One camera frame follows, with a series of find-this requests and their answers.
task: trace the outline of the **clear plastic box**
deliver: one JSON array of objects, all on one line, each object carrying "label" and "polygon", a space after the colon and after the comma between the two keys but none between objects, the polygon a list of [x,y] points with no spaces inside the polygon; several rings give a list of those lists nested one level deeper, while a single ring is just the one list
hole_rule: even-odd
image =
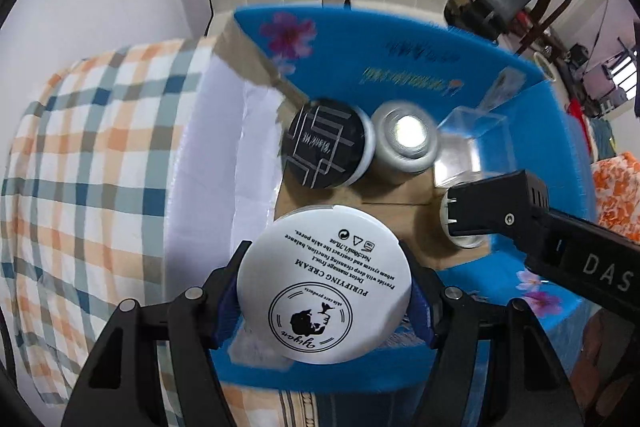
[{"label": "clear plastic box", "polygon": [[516,169],[507,117],[457,107],[438,130],[441,149],[434,164],[436,187],[448,188]]}]

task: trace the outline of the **window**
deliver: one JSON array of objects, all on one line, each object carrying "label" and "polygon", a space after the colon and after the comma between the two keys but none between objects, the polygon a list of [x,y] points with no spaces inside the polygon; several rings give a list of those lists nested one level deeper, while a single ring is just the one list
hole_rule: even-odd
[{"label": "window", "polygon": [[611,80],[616,86],[621,87],[626,92],[627,100],[631,100],[636,96],[636,88],[638,85],[638,69],[635,60],[630,56],[623,57],[610,70]]}]

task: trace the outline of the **black jar lid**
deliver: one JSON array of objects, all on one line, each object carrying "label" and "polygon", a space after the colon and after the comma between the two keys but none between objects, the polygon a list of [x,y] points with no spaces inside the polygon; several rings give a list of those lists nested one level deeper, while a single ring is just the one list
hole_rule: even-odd
[{"label": "black jar lid", "polygon": [[363,170],[363,160],[370,162],[363,154],[366,142],[374,139],[367,136],[364,119],[369,121],[361,110],[337,100],[306,103],[282,139],[285,167],[309,188],[352,183],[354,174]]}]

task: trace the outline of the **plaid blanket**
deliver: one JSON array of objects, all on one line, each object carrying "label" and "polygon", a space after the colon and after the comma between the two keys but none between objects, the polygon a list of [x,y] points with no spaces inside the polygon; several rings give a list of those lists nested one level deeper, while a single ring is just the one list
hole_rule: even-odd
[{"label": "plaid blanket", "polygon": [[[214,39],[133,46],[55,74],[24,114],[0,193],[16,341],[46,403],[70,397],[119,302],[162,301],[165,201]],[[166,346],[162,392],[180,425]],[[309,393],[231,385],[239,427],[317,425]]]}]

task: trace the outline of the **cardboard piece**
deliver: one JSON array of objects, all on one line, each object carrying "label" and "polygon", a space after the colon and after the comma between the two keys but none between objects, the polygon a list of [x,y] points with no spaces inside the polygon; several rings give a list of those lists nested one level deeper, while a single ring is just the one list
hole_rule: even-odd
[{"label": "cardboard piece", "polygon": [[406,241],[417,260],[433,269],[468,263],[490,253],[488,242],[480,247],[458,249],[440,226],[440,202],[434,197],[430,169],[393,187],[367,172],[350,187],[322,190],[303,187],[286,170],[276,201],[274,217],[284,216],[310,204],[344,204],[379,219]]}]

